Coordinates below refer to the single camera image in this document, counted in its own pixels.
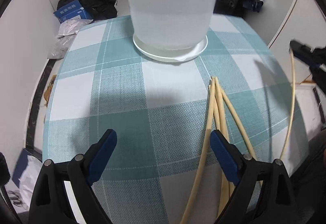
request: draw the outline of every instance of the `white plastic bag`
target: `white plastic bag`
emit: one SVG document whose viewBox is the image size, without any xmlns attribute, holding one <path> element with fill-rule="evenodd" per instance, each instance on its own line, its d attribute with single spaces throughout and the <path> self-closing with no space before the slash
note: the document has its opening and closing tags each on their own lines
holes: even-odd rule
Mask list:
<svg viewBox="0 0 326 224">
<path fill-rule="evenodd" d="M 39 176 L 42 162 L 40 162 L 34 156 L 28 155 L 28 164 L 26 169 L 22 172 L 19 183 L 19 191 L 22 200 L 30 207 L 33 190 L 36 184 L 36 180 Z"/>
<path fill-rule="evenodd" d="M 66 20 L 59 27 L 58 37 L 77 34 L 83 26 L 90 24 L 92 21 L 88 19 Z"/>
<path fill-rule="evenodd" d="M 49 59 L 61 59 L 67 53 L 67 50 L 70 48 L 72 42 L 74 41 L 76 34 L 71 36 L 64 36 L 56 42 L 52 51 L 48 53 Z"/>
</svg>

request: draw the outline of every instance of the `black clamp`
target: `black clamp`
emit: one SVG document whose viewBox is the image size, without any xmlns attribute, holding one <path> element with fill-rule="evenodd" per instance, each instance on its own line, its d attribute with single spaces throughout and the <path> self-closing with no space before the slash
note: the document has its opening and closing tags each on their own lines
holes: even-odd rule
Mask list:
<svg viewBox="0 0 326 224">
<path fill-rule="evenodd" d="M 242 155 L 219 130 L 211 133 L 211 148 L 235 190 L 215 224 L 291 224 L 298 216 L 293 189 L 284 164 L 256 161 Z M 263 181 L 256 208 L 246 214 L 257 181 Z"/>
<path fill-rule="evenodd" d="M 294 57 L 309 66 L 312 80 L 326 94 L 326 48 L 316 47 L 313 49 L 296 40 L 291 40 L 290 48 Z"/>
<path fill-rule="evenodd" d="M 70 181 L 76 201 L 87 224 L 112 224 L 91 186 L 98 181 L 117 144 L 114 130 L 107 130 L 85 155 L 69 162 L 43 163 L 36 181 L 29 211 L 32 224 L 77 224 L 63 181 Z"/>
</svg>

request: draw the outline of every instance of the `blue gripper pad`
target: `blue gripper pad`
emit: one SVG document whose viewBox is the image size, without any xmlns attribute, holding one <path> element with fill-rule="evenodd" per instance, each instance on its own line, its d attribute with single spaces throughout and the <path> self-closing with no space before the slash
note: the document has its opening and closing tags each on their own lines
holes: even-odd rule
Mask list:
<svg viewBox="0 0 326 224">
<path fill-rule="evenodd" d="M 211 133 L 211 149 L 213 150 L 227 180 L 237 186 L 240 181 L 238 177 L 238 165 L 224 145 L 229 143 L 221 132 L 218 131 L 218 133 L 220 133 L 221 136 L 219 136 L 216 131 Z"/>
<path fill-rule="evenodd" d="M 88 175 L 86 177 L 86 181 L 90 186 L 92 186 L 93 183 L 97 182 L 100 179 L 106 165 L 108 164 L 112 152 L 117 145 L 117 134 L 115 131 L 108 130 L 106 133 L 110 134 L 102 143 L 102 146 L 98 149 L 88 167 Z"/>
</svg>

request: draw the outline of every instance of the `white plastic cup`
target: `white plastic cup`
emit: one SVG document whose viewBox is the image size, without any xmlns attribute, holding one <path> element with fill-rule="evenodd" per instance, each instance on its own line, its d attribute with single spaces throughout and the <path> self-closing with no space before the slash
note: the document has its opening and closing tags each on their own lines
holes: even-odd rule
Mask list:
<svg viewBox="0 0 326 224">
<path fill-rule="evenodd" d="M 159 49 L 186 49 L 201 42 L 216 0 L 128 0 L 136 36 Z"/>
</svg>

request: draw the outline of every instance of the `teal and white plaid tablecloth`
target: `teal and white plaid tablecloth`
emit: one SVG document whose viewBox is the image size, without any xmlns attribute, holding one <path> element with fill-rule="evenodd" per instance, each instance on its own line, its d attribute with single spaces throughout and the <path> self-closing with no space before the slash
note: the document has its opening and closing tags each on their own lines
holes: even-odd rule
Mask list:
<svg viewBox="0 0 326 224">
<path fill-rule="evenodd" d="M 133 32 L 130 16 L 124 16 L 87 25 L 78 33 L 51 93 L 43 158 L 71 160 L 114 129 L 117 146 L 93 185 L 103 209 L 114 224 L 177 224 L 202 149 L 210 76 L 218 76 L 262 161 L 281 153 L 291 86 L 264 42 L 240 18 L 214 15 L 206 50 L 180 64 L 140 54 Z M 245 153 L 227 109 L 226 116 L 231 142 Z M 307 151 L 296 104 L 284 158 L 289 173 Z M 216 219 L 221 169 L 212 151 L 206 166 L 189 224 Z"/>
</svg>

